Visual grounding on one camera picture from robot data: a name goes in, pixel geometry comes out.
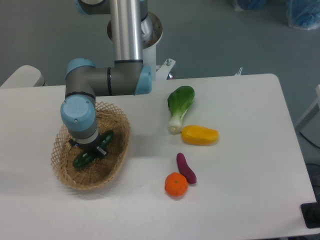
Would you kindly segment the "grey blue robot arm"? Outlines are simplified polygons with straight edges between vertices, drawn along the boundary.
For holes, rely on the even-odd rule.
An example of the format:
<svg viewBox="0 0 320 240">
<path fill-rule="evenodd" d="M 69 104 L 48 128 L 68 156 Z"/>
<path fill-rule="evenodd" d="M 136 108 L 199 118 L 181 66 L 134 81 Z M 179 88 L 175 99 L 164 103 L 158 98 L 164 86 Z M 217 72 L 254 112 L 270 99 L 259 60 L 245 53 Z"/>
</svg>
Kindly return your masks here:
<svg viewBox="0 0 320 240">
<path fill-rule="evenodd" d="M 96 97 L 143 95 L 152 90 L 152 70 L 143 61 L 143 41 L 152 35 L 146 0 L 77 0 L 84 15 L 111 16 L 114 66 L 97 68 L 85 58 L 69 62 L 61 119 L 77 145 L 95 156 L 107 155 L 96 120 Z"/>
</svg>

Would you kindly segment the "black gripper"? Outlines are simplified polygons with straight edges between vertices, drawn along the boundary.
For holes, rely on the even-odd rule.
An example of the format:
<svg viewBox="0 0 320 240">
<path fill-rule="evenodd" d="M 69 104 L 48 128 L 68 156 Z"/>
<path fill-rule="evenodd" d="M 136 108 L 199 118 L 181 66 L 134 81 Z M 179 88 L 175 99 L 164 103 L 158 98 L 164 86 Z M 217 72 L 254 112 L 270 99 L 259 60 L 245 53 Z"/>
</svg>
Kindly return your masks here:
<svg viewBox="0 0 320 240">
<path fill-rule="evenodd" d="M 76 139 L 71 138 L 68 140 L 68 143 L 74 147 L 78 146 L 80 149 L 86 152 L 95 152 L 96 157 L 99 159 L 104 159 L 108 156 L 108 151 L 104 150 L 99 146 L 100 137 L 97 136 L 95 138 L 85 138 L 85 139 Z"/>
</svg>

